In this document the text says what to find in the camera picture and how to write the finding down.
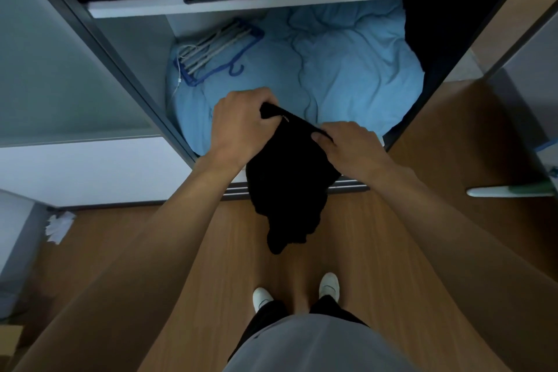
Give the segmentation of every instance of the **black pants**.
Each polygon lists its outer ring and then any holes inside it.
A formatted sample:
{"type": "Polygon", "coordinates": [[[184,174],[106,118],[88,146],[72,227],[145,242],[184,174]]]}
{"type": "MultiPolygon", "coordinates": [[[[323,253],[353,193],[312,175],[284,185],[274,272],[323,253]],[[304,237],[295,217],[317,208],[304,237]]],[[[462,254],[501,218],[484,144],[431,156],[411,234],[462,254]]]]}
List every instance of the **black pants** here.
{"type": "MultiPolygon", "coordinates": [[[[368,326],[352,313],[341,309],[341,306],[339,306],[331,296],[324,296],[312,305],[312,307],[310,308],[310,314],[316,313],[326,314],[328,316],[334,316],[339,319],[345,319],[349,322],[361,323],[362,325],[368,326]]],[[[238,342],[238,345],[234,349],[233,354],[230,355],[229,360],[252,335],[254,335],[258,331],[261,331],[266,326],[277,322],[279,319],[286,318],[287,316],[289,316],[289,312],[287,312],[285,304],[280,300],[273,300],[263,305],[246,327],[246,330],[242,334],[241,340],[238,342]]]]}

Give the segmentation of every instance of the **hand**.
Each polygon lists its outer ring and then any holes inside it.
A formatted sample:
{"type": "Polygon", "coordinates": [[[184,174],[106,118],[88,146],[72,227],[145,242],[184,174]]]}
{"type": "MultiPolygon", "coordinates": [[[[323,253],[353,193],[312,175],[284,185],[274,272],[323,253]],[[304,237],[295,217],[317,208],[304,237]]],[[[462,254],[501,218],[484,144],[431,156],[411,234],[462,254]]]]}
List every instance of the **hand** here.
{"type": "Polygon", "coordinates": [[[238,173],[263,149],[281,122],[281,116],[262,119],[263,102],[279,105],[267,87],[232,91],[213,108],[211,147],[206,157],[238,173]]]}
{"type": "Polygon", "coordinates": [[[378,172],[395,166],[378,137],[356,122],[325,122],[321,128],[333,142],[320,133],[312,139],[341,174],[372,186],[378,172]]]}

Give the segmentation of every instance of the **blue bedding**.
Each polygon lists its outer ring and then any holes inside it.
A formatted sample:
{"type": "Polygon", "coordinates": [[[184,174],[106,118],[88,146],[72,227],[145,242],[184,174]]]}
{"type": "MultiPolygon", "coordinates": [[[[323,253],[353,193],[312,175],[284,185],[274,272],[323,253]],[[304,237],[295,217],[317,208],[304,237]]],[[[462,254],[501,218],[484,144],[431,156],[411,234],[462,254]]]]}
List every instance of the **blue bedding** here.
{"type": "MultiPolygon", "coordinates": [[[[399,123],[422,92],[424,73],[405,42],[401,0],[277,8],[254,23],[266,35],[237,62],[235,69],[244,65],[237,77],[222,71],[177,89],[178,46],[171,51],[167,108],[199,155],[209,150],[213,106],[229,91],[267,86],[282,108],[314,125],[355,121],[378,136],[399,123]]],[[[228,47],[196,76],[227,63],[245,45],[228,47]]]]}

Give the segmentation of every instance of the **forearm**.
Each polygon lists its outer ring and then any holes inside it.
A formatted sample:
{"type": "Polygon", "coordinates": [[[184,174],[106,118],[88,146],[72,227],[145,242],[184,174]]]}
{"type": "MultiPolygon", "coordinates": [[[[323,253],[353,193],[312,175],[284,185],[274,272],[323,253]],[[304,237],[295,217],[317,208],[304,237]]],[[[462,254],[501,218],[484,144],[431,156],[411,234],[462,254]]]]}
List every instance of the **forearm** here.
{"type": "Polygon", "coordinates": [[[394,167],[369,184],[418,243],[466,317],[510,366],[558,369],[558,284],[394,167]]]}
{"type": "Polygon", "coordinates": [[[47,327],[17,371],[136,371],[234,175],[201,158],[124,253],[47,327]]]}

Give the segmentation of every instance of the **shoe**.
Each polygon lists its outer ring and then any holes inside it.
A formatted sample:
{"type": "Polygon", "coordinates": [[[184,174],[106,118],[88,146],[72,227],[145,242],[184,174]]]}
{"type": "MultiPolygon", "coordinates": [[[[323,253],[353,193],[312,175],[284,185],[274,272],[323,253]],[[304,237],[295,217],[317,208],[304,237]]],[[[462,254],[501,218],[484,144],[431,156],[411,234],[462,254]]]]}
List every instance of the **shoe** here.
{"type": "Polygon", "coordinates": [[[333,300],[339,302],[339,280],[333,272],[326,273],[321,279],[318,295],[320,298],[331,296],[333,300]]]}
{"type": "Polygon", "coordinates": [[[271,297],[271,294],[269,294],[269,292],[262,287],[256,288],[252,294],[252,302],[254,303],[254,310],[256,313],[258,313],[258,310],[260,310],[263,305],[272,300],[273,297],[271,297]]]}

